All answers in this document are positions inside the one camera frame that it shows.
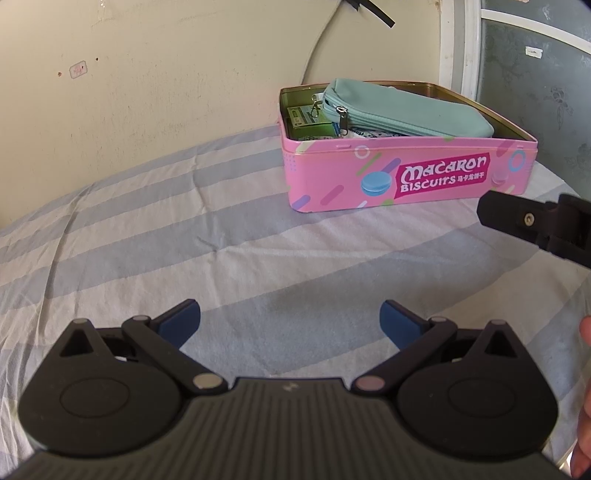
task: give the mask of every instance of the blue and white striped fabric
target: blue and white striped fabric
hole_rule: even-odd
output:
[[[511,323],[560,399],[548,454],[574,440],[589,351],[589,272],[478,224],[475,199],[330,213],[290,209],[277,127],[160,158],[0,231],[0,475],[31,453],[19,395],[68,322],[117,326],[195,298],[183,347],[236,376],[342,376],[396,352],[388,298],[462,327]],[[571,190],[536,165],[527,196]]]

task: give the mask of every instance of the light blue pouch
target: light blue pouch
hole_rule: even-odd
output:
[[[323,110],[330,120],[339,123],[343,135],[349,127],[415,137],[485,138],[495,132],[470,105],[358,80],[333,80],[324,91]]]

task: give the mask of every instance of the white wall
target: white wall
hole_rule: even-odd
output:
[[[0,0],[0,227],[117,171],[273,123],[336,1]],[[376,3],[396,26],[343,5],[310,82],[437,81],[439,3]],[[71,79],[81,60],[88,73]]]

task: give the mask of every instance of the pink tin box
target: pink tin box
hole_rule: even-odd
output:
[[[478,109],[493,138],[386,137],[291,140],[286,109],[311,105],[326,85],[280,92],[281,148],[291,207],[299,212],[480,197],[491,189],[525,191],[538,142],[492,110],[446,88],[376,82]]]

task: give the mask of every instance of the mattress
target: mattress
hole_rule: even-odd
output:
[[[32,448],[17,402],[75,317],[119,326],[186,298],[183,351],[241,376],[343,377],[396,353],[378,312],[394,299],[460,327],[510,322],[560,400],[546,454],[574,442],[589,349],[588,270],[486,229],[476,199],[298,213],[277,126],[189,148],[55,200],[0,231],[0,476]],[[526,196],[572,192],[536,164]]]

